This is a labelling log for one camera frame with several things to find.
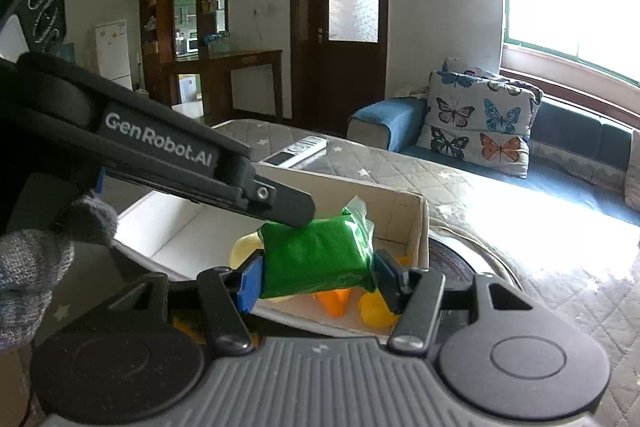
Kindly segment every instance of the console table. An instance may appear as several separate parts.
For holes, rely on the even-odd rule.
[[[231,71],[271,65],[276,122],[282,123],[282,50],[256,50],[212,54],[204,60],[182,60],[162,65],[165,74],[199,74],[202,108],[207,125],[234,117]]]

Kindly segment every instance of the white refrigerator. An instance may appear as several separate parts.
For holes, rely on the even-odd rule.
[[[119,86],[132,89],[129,66],[127,21],[115,21],[95,27],[98,73]]]

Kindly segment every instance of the gray knit glove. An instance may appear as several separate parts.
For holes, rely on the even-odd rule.
[[[33,338],[52,289],[74,259],[74,241],[111,246],[116,212],[90,194],[56,220],[54,232],[18,230],[0,237],[0,351]]]

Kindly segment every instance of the microwave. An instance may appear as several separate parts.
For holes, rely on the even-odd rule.
[[[189,33],[187,39],[187,53],[196,53],[198,51],[198,32]]]

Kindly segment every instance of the white remote control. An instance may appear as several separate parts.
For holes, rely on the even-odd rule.
[[[267,156],[260,163],[290,168],[326,149],[326,140],[318,136],[306,136],[293,145]]]

